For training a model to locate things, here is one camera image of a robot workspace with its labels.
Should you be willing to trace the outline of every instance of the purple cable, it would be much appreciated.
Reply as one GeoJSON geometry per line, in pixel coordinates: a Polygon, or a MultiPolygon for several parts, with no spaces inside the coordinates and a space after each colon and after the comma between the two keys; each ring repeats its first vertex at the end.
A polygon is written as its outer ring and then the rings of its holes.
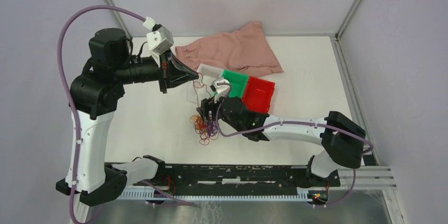
{"type": "MultiPolygon", "coordinates": [[[[222,83],[218,83],[217,85],[218,85],[218,86],[220,86],[220,85],[227,85],[227,86],[229,86],[229,91],[228,91],[227,94],[224,96],[224,98],[229,97],[229,94],[230,94],[230,92],[232,91],[232,86],[231,86],[229,83],[224,83],[224,82],[222,82],[222,83]]],[[[280,125],[280,124],[282,124],[282,122],[273,122],[273,123],[270,123],[270,124],[268,124],[268,125],[264,125],[264,126],[262,126],[262,127],[255,128],[255,129],[244,130],[244,131],[242,131],[242,132],[235,132],[235,133],[231,133],[231,134],[224,134],[224,133],[221,131],[221,128],[219,127],[219,123],[218,123],[219,111],[221,110],[221,106],[222,106],[222,102],[219,104],[219,106],[218,106],[218,110],[216,111],[215,121],[216,121],[216,126],[217,126],[217,128],[218,128],[219,133],[220,133],[222,136],[224,136],[224,137],[232,137],[232,136],[240,135],[240,134],[254,133],[254,132],[257,132],[257,131],[259,131],[259,130],[263,130],[263,129],[266,129],[266,128],[269,128],[269,127],[272,127],[272,126],[275,126],[275,125],[280,125]]],[[[352,138],[355,138],[355,139],[357,139],[357,140],[363,142],[364,144],[369,145],[369,148],[368,148],[368,149],[366,149],[365,151],[362,151],[362,153],[364,153],[364,154],[365,154],[365,153],[368,153],[368,152],[370,152],[370,151],[372,151],[373,148],[374,148],[374,145],[373,145],[371,142],[369,142],[368,140],[366,140],[366,139],[364,139],[364,138],[361,138],[360,136],[355,135],[355,134],[353,134],[353,133],[351,133],[351,132],[348,132],[348,131],[346,131],[346,130],[343,130],[343,129],[340,129],[340,128],[337,128],[337,127],[334,127],[334,126],[331,126],[331,125],[326,125],[326,124],[316,124],[316,123],[312,123],[312,122],[300,122],[300,121],[283,121],[283,124],[287,124],[287,125],[308,125],[308,126],[317,126],[317,127],[323,127],[323,128],[327,128],[327,129],[330,129],[330,130],[334,130],[334,131],[336,131],[336,132],[343,133],[343,134],[345,134],[345,135],[347,135],[347,136],[350,136],[350,137],[352,137],[352,138]]]]}
{"type": "MultiPolygon", "coordinates": [[[[69,18],[69,20],[66,22],[66,24],[64,25],[64,27],[61,30],[61,33],[59,34],[59,40],[58,40],[58,51],[57,51],[57,56],[58,56],[58,67],[59,67],[59,74],[61,76],[61,81],[62,81],[62,85],[64,86],[64,91],[66,92],[67,98],[69,99],[69,104],[71,107],[71,111],[73,113],[73,117],[74,117],[74,124],[75,124],[75,128],[76,128],[76,140],[79,141],[81,140],[81,122],[79,120],[79,115],[78,112],[76,111],[76,107],[74,105],[74,101],[73,98],[71,96],[70,93],[70,88],[69,85],[67,83],[67,79],[66,79],[66,74],[64,72],[64,67],[62,64],[62,42],[64,41],[64,37],[66,35],[67,29],[69,28],[70,24],[73,23],[73,21],[76,20],[76,18],[78,18],[79,16],[81,16],[82,14],[89,12],[89,11],[93,11],[93,10],[97,10],[97,9],[108,9],[108,10],[115,10],[118,12],[122,12],[125,13],[127,15],[130,15],[132,17],[135,17],[141,21],[145,21],[146,19],[143,18],[142,16],[135,14],[131,11],[125,10],[123,8],[120,7],[116,7],[116,6],[109,6],[109,5],[97,5],[97,6],[89,6],[86,7],[78,12],[76,12],[75,14],[73,14],[73,16],[71,16],[69,18]]],[[[78,175],[78,162],[79,162],[79,152],[80,152],[80,145],[76,144],[75,148],[74,148],[74,158],[73,158],[73,172],[72,172],[72,179],[73,181],[77,180],[77,175],[78,175]]],[[[71,190],[70,190],[70,218],[73,221],[73,223],[75,224],[82,224],[82,222],[79,222],[76,219],[76,216],[74,215],[74,193],[76,190],[76,185],[72,185],[71,190]]],[[[98,217],[99,211],[101,209],[98,209],[97,213],[95,214],[95,216],[93,218],[91,218],[89,221],[86,221],[85,223],[92,223],[92,221],[98,217]]]]}
{"type": "MultiPolygon", "coordinates": [[[[220,85],[227,85],[227,86],[229,86],[229,91],[227,91],[227,94],[224,96],[224,98],[229,97],[229,94],[230,94],[230,92],[232,91],[232,85],[229,84],[229,83],[224,83],[224,82],[222,82],[222,83],[218,83],[217,85],[218,85],[218,86],[220,86],[220,85]]],[[[217,128],[218,128],[219,133],[220,133],[222,136],[224,136],[224,137],[232,137],[232,136],[240,135],[240,134],[253,133],[253,132],[257,132],[257,131],[259,131],[259,130],[263,130],[263,129],[266,129],[266,128],[269,128],[269,127],[272,127],[272,126],[280,125],[280,124],[281,124],[281,122],[274,122],[274,123],[271,123],[271,124],[268,124],[268,125],[265,125],[265,126],[262,126],[262,127],[259,127],[259,128],[251,129],[251,130],[245,130],[245,131],[242,131],[242,132],[235,132],[235,133],[231,133],[231,134],[224,134],[224,133],[221,131],[221,128],[219,127],[219,123],[218,123],[219,111],[221,110],[221,105],[222,105],[222,102],[219,104],[219,106],[218,106],[218,110],[216,111],[215,123],[216,123],[216,126],[217,126],[217,128]]],[[[340,128],[337,128],[337,127],[334,127],[334,126],[331,126],[331,125],[326,125],[326,124],[316,124],[316,123],[310,123],[310,122],[299,122],[299,121],[283,121],[283,124],[290,124],[290,125],[309,125],[309,126],[324,127],[324,128],[328,128],[328,129],[331,129],[331,130],[334,130],[334,131],[343,133],[343,134],[345,134],[345,135],[348,135],[348,136],[350,136],[350,137],[352,137],[352,138],[355,138],[355,139],[357,139],[357,140],[363,142],[364,144],[369,145],[369,148],[368,148],[367,150],[363,151],[363,153],[368,153],[368,152],[372,151],[373,148],[374,148],[374,145],[373,145],[371,142],[367,141],[366,139],[361,138],[361,137],[359,137],[358,135],[355,135],[355,134],[350,133],[350,132],[348,132],[348,131],[346,131],[346,130],[343,130],[343,129],[340,129],[340,128]]],[[[333,206],[333,205],[335,205],[335,204],[339,204],[339,203],[342,203],[343,201],[345,201],[345,200],[348,198],[348,196],[350,196],[350,195],[352,194],[352,191],[353,191],[353,188],[354,188],[354,183],[355,183],[355,181],[356,181],[356,171],[355,171],[355,169],[353,169],[353,182],[352,182],[351,187],[350,187],[349,191],[347,192],[347,194],[346,194],[342,199],[337,200],[337,201],[335,201],[335,202],[332,202],[332,203],[330,203],[330,204],[327,204],[326,206],[327,206],[327,207],[329,207],[329,206],[333,206]]]]}
{"type": "Polygon", "coordinates": [[[157,187],[154,186],[152,183],[150,183],[150,182],[148,182],[148,181],[146,181],[146,180],[142,180],[142,181],[140,181],[140,183],[144,183],[144,184],[146,184],[146,185],[152,187],[152,188],[153,188],[154,190],[156,190],[158,193],[160,193],[160,194],[162,194],[163,196],[165,196],[165,197],[167,197],[167,198],[169,198],[169,199],[172,199],[172,200],[174,200],[174,201],[177,202],[177,204],[157,204],[156,206],[158,206],[158,207],[194,206],[194,203],[193,203],[193,202],[188,202],[188,201],[183,201],[183,200],[177,199],[177,198],[175,198],[175,197],[173,197],[173,196],[171,196],[171,195],[169,195],[169,194],[163,192],[161,189],[157,188],[157,187]]]}

